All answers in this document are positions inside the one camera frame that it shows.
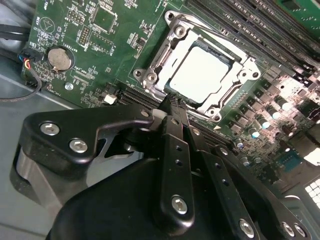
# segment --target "motherboard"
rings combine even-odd
[[[274,183],[305,161],[296,135],[320,124],[319,12],[314,0],[39,0],[27,48],[45,90],[82,108],[180,95],[209,145],[231,144]]]

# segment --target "green circuit board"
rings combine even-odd
[[[310,34],[320,40],[319,0],[277,0],[276,2]]]
[[[72,68],[64,72],[54,72],[47,59],[32,64],[40,78],[47,82],[46,90],[82,108],[100,107],[100,96],[106,84],[123,83],[147,95],[142,85],[134,78],[133,70],[146,69],[159,49],[169,27],[164,15],[169,10],[192,14],[206,21],[219,32],[224,27],[203,14],[186,0],[84,0],[80,5],[77,0],[39,0],[33,20],[28,47],[47,54],[48,49],[62,46],[72,53]],[[217,8],[217,13],[224,12]],[[247,97],[254,96],[254,91],[263,87],[266,81],[281,89],[281,96],[293,105],[304,99],[315,100],[316,93],[307,91],[303,97],[296,93],[304,87],[294,82],[282,89],[287,78],[284,73],[270,64],[266,59],[251,52],[261,72],[261,78],[247,81],[221,110],[219,123],[192,117],[205,128],[226,140],[243,139],[246,142],[244,153],[252,162],[252,169],[259,171],[271,159],[281,156],[277,141],[288,138],[279,131],[283,124],[297,127],[297,131],[308,129],[313,122],[304,117],[296,108],[284,112],[272,102],[281,117],[274,120],[262,109],[258,115],[265,117],[273,126],[262,130],[254,119],[238,134],[230,129],[230,121],[239,114],[239,108],[245,104]],[[30,76],[23,69],[22,76]],[[65,88],[72,84],[72,90]],[[259,139],[253,139],[248,129],[255,127],[261,131]],[[256,165],[254,159],[263,158],[263,164]]]

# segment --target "mounting screw hole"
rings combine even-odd
[[[140,71],[135,71],[135,72],[134,72],[134,75],[135,75],[136,77],[141,77],[141,72],[140,72]]]
[[[175,160],[175,164],[177,164],[179,167],[182,167],[182,161],[180,161],[179,159]]]
[[[168,14],[168,17],[167,17],[167,18],[168,18],[168,20],[173,20],[174,17],[175,17],[175,15],[173,15],[173,13],[170,12],[170,13]]]
[[[217,169],[221,169],[221,165],[219,163],[214,164]]]
[[[227,181],[227,180],[225,180],[225,179],[222,179],[222,183],[223,183],[224,185],[226,185],[227,187],[229,186],[228,181]]]

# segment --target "ram slot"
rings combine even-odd
[[[289,69],[292,69],[294,66],[290,64],[288,61],[284,61],[280,57],[274,55],[269,49],[264,47],[261,44],[258,44],[256,41],[252,41],[249,39],[246,35],[243,35],[240,33],[236,28],[233,26],[230,26],[224,18],[220,17],[218,14],[216,14],[216,11],[211,11],[208,9],[205,5],[200,3],[198,0],[189,0],[188,3],[190,6],[194,7],[195,9],[199,10],[201,13],[205,14],[207,17],[211,18],[213,22],[220,25],[222,28],[224,28],[226,31],[228,31],[230,34],[234,36],[235,39],[239,40],[240,43],[246,45],[250,49],[253,49],[255,51],[251,52],[252,55],[257,55],[257,57],[264,56],[266,57],[267,61],[276,61],[280,64],[286,66]]]
[[[255,35],[258,39],[261,41],[258,41],[257,38],[252,37],[252,39],[259,44],[265,46],[267,49],[269,49],[272,53],[281,56],[282,58],[286,59],[287,61],[290,61],[290,63],[293,66],[300,66],[303,68],[304,65],[309,65],[307,62],[300,60],[297,56],[292,54],[291,52],[287,51],[282,47],[281,44],[278,43],[278,41],[272,41],[270,40],[269,36],[265,33],[261,32],[260,29],[252,26],[250,22],[248,22],[246,19],[244,19],[239,13],[234,11],[232,8],[227,6],[221,1],[215,1],[214,4],[221,9],[225,14],[229,15],[229,17],[233,18],[233,21],[231,21],[231,18],[225,17],[225,20],[228,21],[230,24],[233,24],[234,26],[238,25],[238,29],[242,31],[244,34],[247,34],[248,36]]]
[[[267,18],[282,25],[283,29],[297,41],[302,41],[306,48],[320,53],[320,45],[313,40],[307,31],[292,20],[273,0],[249,0]]]
[[[292,53],[295,53],[302,60],[309,60],[314,62],[314,51],[310,51],[305,48],[301,41],[298,42],[295,39],[290,38],[290,36],[281,29],[277,24],[271,22],[267,17],[265,17],[259,10],[255,9],[251,4],[246,1],[239,0],[223,0],[235,11],[244,16],[247,21],[250,21],[256,27],[260,28],[268,36],[270,36],[274,41],[279,41],[279,44],[286,47],[286,49]]]

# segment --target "integrated circuit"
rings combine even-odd
[[[109,9],[98,6],[94,13],[92,23],[102,31],[110,33],[118,18],[118,15]]]

